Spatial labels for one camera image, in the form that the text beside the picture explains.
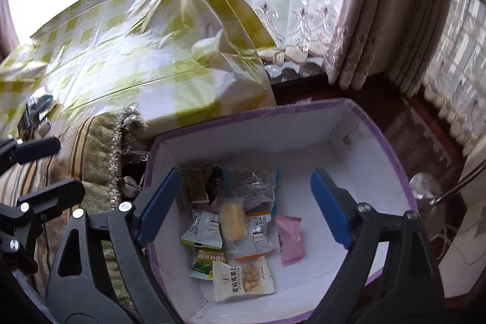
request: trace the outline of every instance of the yellow checkered plastic bag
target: yellow checkered plastic bag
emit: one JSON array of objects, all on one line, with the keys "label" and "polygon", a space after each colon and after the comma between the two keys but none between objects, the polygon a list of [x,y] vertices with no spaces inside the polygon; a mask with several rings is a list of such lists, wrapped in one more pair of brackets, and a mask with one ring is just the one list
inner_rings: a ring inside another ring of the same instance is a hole
[{"label": "yellow checkered plastic bag", "polygon": [[81,0],[0,65],[0,136],[41,86],[54,134],[129,104],[149,135],[272,106],[257,50],[274,46],[244,0]]}]

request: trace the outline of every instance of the green snack packet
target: green snack packet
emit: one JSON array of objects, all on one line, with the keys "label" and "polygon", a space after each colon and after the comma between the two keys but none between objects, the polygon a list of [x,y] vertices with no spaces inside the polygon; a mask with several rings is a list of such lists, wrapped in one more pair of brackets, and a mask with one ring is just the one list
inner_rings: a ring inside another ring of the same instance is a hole
[{"label": "green snack packet", "polygon": [[226,262],[224,250],[196,249],[194,265],[190,270],[189,276],[196,279],[212,280],[213,261]]}]

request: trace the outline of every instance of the striped cushion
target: striped cushion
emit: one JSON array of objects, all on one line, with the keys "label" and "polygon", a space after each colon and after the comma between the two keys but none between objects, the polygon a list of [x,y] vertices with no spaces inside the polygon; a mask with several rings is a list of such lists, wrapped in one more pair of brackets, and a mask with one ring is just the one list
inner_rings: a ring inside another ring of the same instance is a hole
[{"label": "striped cushion", "polygon": [[[55,182],[74,177],[83,182],[86,195],[79,205],[88,213],[110,210],[108,192],[109,154],[115,133],[117,114],[105,113],[87,118],[81,124],[67,128],[60,136],[61,150],[52,157],[12,167],[0,178],[1,202],[14,206],[19,196],[37,191]],[[38,238],[35,259],[39,265],[33,286],[45,297],[52,265],[72,207],[45,224]],[[104,246],[105,257],[120,302],[128,301],[123,281],[116,266],[111,246]]]}]

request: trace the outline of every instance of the metal screw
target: metal screw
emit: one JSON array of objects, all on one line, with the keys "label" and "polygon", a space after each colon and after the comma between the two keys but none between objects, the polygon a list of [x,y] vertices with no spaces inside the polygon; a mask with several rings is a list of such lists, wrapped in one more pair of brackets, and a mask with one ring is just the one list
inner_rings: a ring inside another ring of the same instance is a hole
[{"label": "metal screw", "polygon": [[72,216],[75,218],[75,219],[78,219],[80,217],[82,217],[84,214],[84,210],[81,209],[80,207],[77,208],[74,212],[72,212]]},{"label": "metal screw", "polygon": [[409,210],[409,211],[407,212],[407,218],[408,218],[409,220],[416,220],[416,219],[418,219],[418,218],[419,218],[419,215],[418,215],[416,212],[414,212],[414,211],[412,211],[412,210]]},{"label": "metal screw", "polygon": [[17,251],[20,247],[20,243],[17,239],[12,239],[10,241],[10,250]]},{"label": "metal screw", "polygon": [[128,200],[120,203],[120,206],[118,206],[118,209],[121,212],[128,212],[131,208],[132,208],[132,202],[128,202]]},{"label": "metal screw", "polygon": [[29,204],[27,202],[24,202],[23,204],[20,205],[20,211],[25,213],[29,211]]},{"label": "metal screw", "polygon": [[367,203],[360,203],[358,205],[358,211],[361,213],[366,213],[369,212],[370,210],[371,210],[371,206],[368,205]]}]

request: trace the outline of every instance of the snack package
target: snack package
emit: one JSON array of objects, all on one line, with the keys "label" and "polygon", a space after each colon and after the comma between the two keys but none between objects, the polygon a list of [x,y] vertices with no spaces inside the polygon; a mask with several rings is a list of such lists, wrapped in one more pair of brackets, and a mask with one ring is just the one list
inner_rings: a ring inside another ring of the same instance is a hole
[{"label": "snack package", "polygon": [[196,249],[194,265],[190,270],[189,276],[195,277],[196,279],[212,280],[213,261],[226,262],[224,250],[211,250],[203,247]]},{"label": "snack package", "polygon": [[235,261],[258,258],[271,252],[275,244],[267,237],[268,223],[272,219],[269,212],[246,215],[246,237],[240,240],[226,240],[226,252],[233,254]]},{"label": "snack package", "polygon": [[242,199],[226,199],[219,208],[219,215],[221,232],[226,243],[246,238],[246,216]]},{"label": "snack package", "polygon": [[270,210],[275,213],[275,193],[279,179],[279,170],[273,169],[238,169],[223,168],[224,186],[230,198],[244,198],[245,212],[269,203]]},{"label": "snack package", "polygon": [[181,236],[181,243],[194,247],[221,250],[223,239],[219,231],[219,216],[204,210],[193,210],[194,222]]},{"label": "snack package", "polygon": [[186,194],[190,203],[211,204],[217,196],[218,184],[223,171],[206,164],[202,169],[182,171],[181,192]]},{"label": "snack package", "polygon": [[205,174],[201,170],[182,171],[182,194],[187,194],[190,203],[208,203],[210,200],[205,189]]},{"label": "snack package", "polygon": [[304,245],[300,237],[300,217],[277,214],[276,226],[279,231],[280,258],[283,266],[292,265],[305,257]]},{"label": "snack package", "polygon": [[213,282],[216,302],[275,292],[272,274],[265,257],[238,267],[214,261]]}]

